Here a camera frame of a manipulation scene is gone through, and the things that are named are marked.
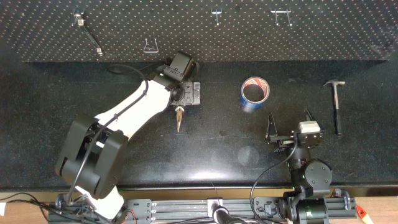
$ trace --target black pegboard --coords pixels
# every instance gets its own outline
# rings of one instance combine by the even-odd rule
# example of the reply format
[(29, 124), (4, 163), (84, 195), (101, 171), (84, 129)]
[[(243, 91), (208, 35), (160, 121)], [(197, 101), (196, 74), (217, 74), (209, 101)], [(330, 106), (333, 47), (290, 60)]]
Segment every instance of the black pegboard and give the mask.
[[(290, 9), (278, 14), (271, 10)], [(78, 28), (84, 11), (104, 57)], [(211, 11), (222, 10), (219, 25)], [(384, 60), (397, 47), (393, 0), (0, 1), (0, 38), (26, 62)], [(145, 38), (159, 53), (145, 54)]]

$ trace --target wooden floor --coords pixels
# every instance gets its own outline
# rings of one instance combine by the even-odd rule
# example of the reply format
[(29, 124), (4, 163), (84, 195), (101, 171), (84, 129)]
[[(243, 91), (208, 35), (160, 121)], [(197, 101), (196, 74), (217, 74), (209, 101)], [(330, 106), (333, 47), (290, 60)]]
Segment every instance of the wooden floor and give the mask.
[[(362, 206), (369, 214), (372, 221), (383, 224), (398, 223), (398, 198), (397, 197), (360, 197), (356, 203)], [(47, 223), (40, 209), (26, 203), (8, 203), (5, 216), (0, 216), (0, 223)], [(330, 220), (331, 224), (363, 223), (360, 219)]]

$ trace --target black table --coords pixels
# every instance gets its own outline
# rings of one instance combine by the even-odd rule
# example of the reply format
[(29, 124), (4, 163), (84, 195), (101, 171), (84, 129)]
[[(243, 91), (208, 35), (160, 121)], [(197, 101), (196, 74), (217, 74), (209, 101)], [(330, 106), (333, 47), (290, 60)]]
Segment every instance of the black table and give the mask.
[[(66, 190), (54, 167), (73, 119), (114, 107), (135, 91), (139, 77), (106, 73), (111, 63), (0, 59), (0, 190)], [(217, 187), (249, 187), (285, 156), (264, 143), (268, 112), (279, 133), (288, 134), (305, 120), (305, 108), (326, 129), (311, 155), (332, 166), (332, 186), (396, 186), (396, 62), (200, 63), (201, 104), (186, 109), (180, 133), (175, 111), (168, 108), (132, 137), (119, 188), (211, 188), (210, 181)], [(271, 94), (263, 108), (247, 114), (239, 87), (251, 76), (266, 79)], [(346, 81), (338, 87), (342, 138), (334, 135), (331, 88), (322, 87), (332, 78)], [(259, 186), (291, 187), (287, 166), (271, 170)]]

